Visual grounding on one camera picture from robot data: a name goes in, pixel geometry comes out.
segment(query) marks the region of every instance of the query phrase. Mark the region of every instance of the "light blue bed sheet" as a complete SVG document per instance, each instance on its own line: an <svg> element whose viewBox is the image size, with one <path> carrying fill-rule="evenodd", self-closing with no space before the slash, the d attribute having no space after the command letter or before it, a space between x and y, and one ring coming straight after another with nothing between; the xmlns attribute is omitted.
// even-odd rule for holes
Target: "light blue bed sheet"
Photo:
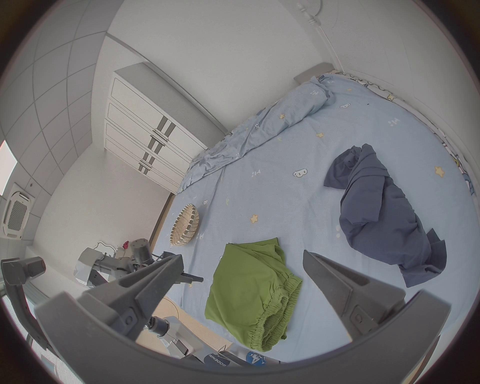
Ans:
<svg viewBox="0 0 480 384"><path fill-rule="evenodd" d="M225 244L278 237L287 267L303 279L287 339L265 353L285 362L350 342L334 310L303 271L304 249L403 288L406 300L419 289L432 292L452 305L444 331L468 312L480 281L476 211L462 174L442 144L412 114L357 82L335 75L326 75L321 82L335 94L335 103L179 193L154 250L155 254L181 253L185 271L204 278L192 287L176 285L168 296L201 324L236 342L223 327L205 319L213 273ZM324 178L340 153L364 143L373 146L425 230L433 227L445 239L447 266L426 283L405 288L396 265L353 250L340 229L344 191L324 187ZM443 177L435 167L442 168ZM294 175L302 169L307 173ZM198 208L200 226L189 244L171 247L170 230L188 203ZM257 222L251 222L253 215L258 216Z"/></svg>

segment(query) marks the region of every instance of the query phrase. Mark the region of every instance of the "wicker basket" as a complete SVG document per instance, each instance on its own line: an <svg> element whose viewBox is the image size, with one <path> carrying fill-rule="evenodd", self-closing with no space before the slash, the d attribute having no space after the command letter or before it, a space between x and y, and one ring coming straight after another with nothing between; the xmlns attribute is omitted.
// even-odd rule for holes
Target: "wicker basket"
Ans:
<svg viewBox="0 0 480 384"><path fill-rule="evenodd" d="M199 221L200 216L197 208L193 204L188 204L181 210L177 220L175 220L172 233L170 233L170 244L187 244L195 235Z"/></svg>

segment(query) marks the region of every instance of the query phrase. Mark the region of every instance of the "yellow star print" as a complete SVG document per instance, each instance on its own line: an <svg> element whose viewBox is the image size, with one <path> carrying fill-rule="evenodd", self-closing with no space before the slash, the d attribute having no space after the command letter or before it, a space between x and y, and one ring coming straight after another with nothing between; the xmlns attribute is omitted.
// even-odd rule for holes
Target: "yellow star print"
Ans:
<svg viewBox="0 0 480 384"><path fill-rule="evenodd" d="M435 173L442 178L445 174L445 171L442 169L442 167L435 167Z"/></svg>

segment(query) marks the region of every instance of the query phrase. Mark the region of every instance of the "cabinet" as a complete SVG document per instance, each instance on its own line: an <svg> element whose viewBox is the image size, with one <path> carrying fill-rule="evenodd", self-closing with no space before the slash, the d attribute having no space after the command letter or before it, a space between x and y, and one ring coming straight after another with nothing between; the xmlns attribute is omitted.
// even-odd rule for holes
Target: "cabinet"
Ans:
<svg viewBox="0 0 480 384"><path fill-rule="evenodd" d="M113 73L105 148L177 193L190 162L224 137L203 113L143 63Z"/></svg>

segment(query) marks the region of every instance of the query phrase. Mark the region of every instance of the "air vent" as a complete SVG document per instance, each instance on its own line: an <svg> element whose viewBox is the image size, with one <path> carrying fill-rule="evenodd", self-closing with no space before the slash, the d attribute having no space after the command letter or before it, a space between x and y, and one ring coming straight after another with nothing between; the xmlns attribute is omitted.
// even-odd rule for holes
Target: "air vent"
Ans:
<svg viewBox="0 0 480 384"><path fill-rule="evenodd" d="M35 199L25 193L17 184L12 186L2 215L0 237L18 240L22 238L34 202Z"/></svg>

